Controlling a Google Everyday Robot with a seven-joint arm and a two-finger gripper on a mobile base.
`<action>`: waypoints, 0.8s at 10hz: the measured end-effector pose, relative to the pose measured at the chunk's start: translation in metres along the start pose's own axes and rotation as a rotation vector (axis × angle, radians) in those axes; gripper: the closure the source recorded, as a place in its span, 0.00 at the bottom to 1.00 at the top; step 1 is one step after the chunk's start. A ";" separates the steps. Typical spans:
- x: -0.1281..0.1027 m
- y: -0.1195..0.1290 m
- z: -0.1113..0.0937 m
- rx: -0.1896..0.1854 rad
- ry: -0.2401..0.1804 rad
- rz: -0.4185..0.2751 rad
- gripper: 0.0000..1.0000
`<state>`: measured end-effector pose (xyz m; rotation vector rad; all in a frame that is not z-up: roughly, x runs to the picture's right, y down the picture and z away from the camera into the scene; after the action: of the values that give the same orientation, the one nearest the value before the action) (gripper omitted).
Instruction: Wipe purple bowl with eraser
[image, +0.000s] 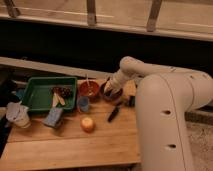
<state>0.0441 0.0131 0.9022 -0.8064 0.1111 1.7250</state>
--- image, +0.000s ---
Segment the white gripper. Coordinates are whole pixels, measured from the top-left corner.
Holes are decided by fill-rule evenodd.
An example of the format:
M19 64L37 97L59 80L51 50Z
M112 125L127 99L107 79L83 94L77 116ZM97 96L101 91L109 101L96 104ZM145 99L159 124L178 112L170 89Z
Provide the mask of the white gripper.
M122 88L123 77L117 73L107 81L104 92L117 93Z

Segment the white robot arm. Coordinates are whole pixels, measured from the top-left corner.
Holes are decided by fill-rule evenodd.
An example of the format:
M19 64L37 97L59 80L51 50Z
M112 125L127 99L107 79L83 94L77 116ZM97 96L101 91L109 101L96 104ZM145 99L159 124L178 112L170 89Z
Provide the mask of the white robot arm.
M185 113L213 102L213 77L126 56L108 89L116 93L137 76L142 78L135 96L142 171L195 171Z

